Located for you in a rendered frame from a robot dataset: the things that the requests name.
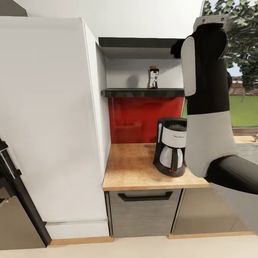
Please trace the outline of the bottle of coffee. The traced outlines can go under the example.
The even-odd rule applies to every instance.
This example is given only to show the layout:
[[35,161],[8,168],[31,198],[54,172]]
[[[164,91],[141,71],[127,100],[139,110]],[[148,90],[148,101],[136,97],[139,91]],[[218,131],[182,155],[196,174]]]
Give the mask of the bottle of coffee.
[[157,76],[159,73],[159,69],[158,66],[150,66],[149,70],[148,70],[148,85],[147,88],[148,89],[157,89]]

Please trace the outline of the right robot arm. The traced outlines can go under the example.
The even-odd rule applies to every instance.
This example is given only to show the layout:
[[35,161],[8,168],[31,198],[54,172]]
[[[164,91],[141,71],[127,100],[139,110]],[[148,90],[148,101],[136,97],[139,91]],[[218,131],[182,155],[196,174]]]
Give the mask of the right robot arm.
[[231,75],[226,59],[226,15],[195,19],[192,35],[178,40],[170,54],[181,59],[187,133],[185,160],[258,234],[258,164],[239,157],[231,126]]

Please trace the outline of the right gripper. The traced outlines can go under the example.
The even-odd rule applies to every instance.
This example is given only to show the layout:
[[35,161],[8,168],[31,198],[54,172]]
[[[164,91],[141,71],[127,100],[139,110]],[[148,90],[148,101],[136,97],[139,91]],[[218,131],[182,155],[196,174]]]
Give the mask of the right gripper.
[[181,59],[181,48],[184,40],[178,40],[174,45],[171,47],[170,54],[174,55],[175,59]]

